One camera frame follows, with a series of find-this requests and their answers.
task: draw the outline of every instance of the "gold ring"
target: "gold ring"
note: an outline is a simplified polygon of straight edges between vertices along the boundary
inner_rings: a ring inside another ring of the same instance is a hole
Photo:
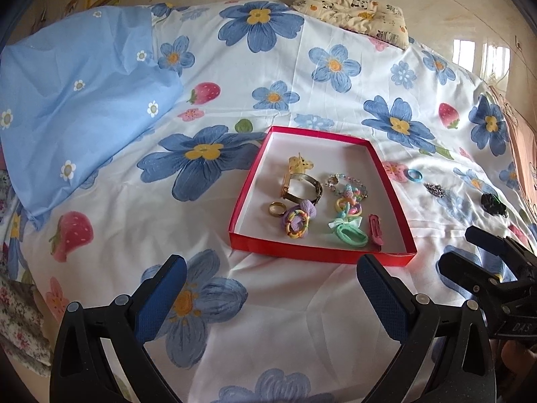
[[[280,203],[279,201],[273,201],[268,206],[268,212],[270,213],[270,215],[275,216],[277,218],[283,216],[286,210],[287,206],[283,203]]]

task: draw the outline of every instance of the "pink flower print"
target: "pink flower print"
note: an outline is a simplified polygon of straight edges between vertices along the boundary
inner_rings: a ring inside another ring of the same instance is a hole
[[[397,162],[382,162],[382,166],[391,180],[398,181],[399,183],[406,183],[408,181],[404,175],[405,170],[408,169],[406,165],[398,164]]]
[[[55,277],[50,278],[50,292],[45,294],[45,301],[55,319],[61,322],[69,300],[63,296],[62,287]]]
[[[466,157],[466,159],[470,159],[472,162],[474,162],[472,157],[468,153],[466,153],[466,150],[463,147],[459,147],[458,152],[461,154],[461,156],[464,156]]]
[[[181,118],[183,121],[194,121],[197,118],[203,117],[203,115],[205,115],[205,112],[203,110],[195,108],[195,109],[188,109],[177,116]]]
[[[19,341],[19,348],[25,350],[29,347],[30,344],[28,344],[28,341],[26,340],[22,332],[17,332],[17,335],[15,335],[15,337]]]
[[[525,245],[526,247],[530,246],[530,242],[528,241],[527,236],[524,235],[524,232],[522,230],[520,230],[514,224],[511,224],[508,228],[515,234],[517,238],[519,238],[520,242],[522,242],[523,245]]]
[[[388,43],[381,41],[380,39],[371,37],[371,36],[368,37],[367,39],[371,41],[371,44],[375,45],[375,50],[377,51],[382,51],[389,45]]]
[[[0,288],[0,303],[6,307],[9,307],[10,305],[9,297],[7,296],[7,289],[3,286]]]

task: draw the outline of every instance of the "bedsheet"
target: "bedsheet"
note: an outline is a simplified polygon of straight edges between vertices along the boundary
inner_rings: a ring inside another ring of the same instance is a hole
[[[153,53],[179,74],[183,97],[40,231],[27,223],[23,242],[12,237],[58,320],[69,301],[109,304],[171,254],[185,257],[187,283],[146,344],[183,401],[359,401],[399,346],[354,266],[230,249],[230,215],[272,125],[371,141],[418,249],[406,267],[388,271],[414,293],[451,305],[469,297],[437,272],[450,249],[512,276],[465,241],[471,224],[535,249],[519,214],[504,117],[476,76],[416,41],[403,51],[277,2],[159,4],[152,12]],[[404,168],[445,195],[407,180]],[[509,217],[485,213],[483,193],[498,195]]]

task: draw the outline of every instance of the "yellow hair tie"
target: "yellow hair tie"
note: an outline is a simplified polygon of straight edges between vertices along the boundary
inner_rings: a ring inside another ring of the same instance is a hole
[[[302,228],[300,230],[294,231],[291,228],[291,222],[296,216],[300,216],[302,218]],[[287,233],[287,236],[289,236],[291,239],[302,238],[308,231],[308,226],[309,215],[303,210],[296,209],[294,211],[289,212],[289,215],[287,215],[287,218],[285,220],[285,233]]]

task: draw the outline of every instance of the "blue gripper pad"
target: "blue gripper pad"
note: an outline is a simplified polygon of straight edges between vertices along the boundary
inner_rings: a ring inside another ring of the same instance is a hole
[[[174,305],[174,301],[179,295],[183,285],[186,282],[186,262],[177,255],[172,255],[170,258],[176,257],[175,262],[166,271],[165,265],[152,277],[145,280],[143,284],[154,283],[157,279],[157,285],[147,298],[147,301],[140,308],[136,315],[134,336],[143,344],[147,341],[152,341],[157,336],[160,326],[166,319],[168,312]]]
[[[404,344],[408,337],[408,315],[395,293],[364,256],[358,261],[356,275],[389,337]]]

